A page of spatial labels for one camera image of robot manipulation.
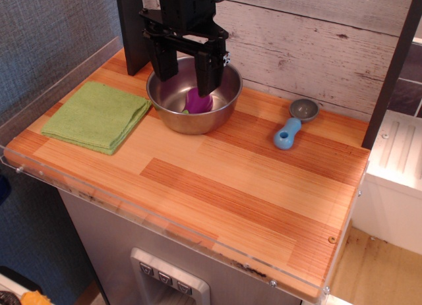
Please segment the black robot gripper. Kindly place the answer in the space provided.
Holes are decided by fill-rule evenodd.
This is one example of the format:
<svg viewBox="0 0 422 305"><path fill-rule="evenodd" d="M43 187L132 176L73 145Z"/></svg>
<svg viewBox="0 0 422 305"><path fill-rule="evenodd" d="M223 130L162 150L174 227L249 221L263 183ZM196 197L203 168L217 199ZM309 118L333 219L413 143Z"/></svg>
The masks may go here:
<svg viewBox="0 0 422 305"><path fill-rule="evenodd" d="M214 22L216 5L225 0L159 0L159 9L143 8L144 37L156 76L165 82L178 72L177 51L194 56L196 86L205 97L222 83L224 65L229 63L226 50L228 33ZM199 46L188 45L185 36L206 38L215 42L209 53L195 51Z"/></svg>

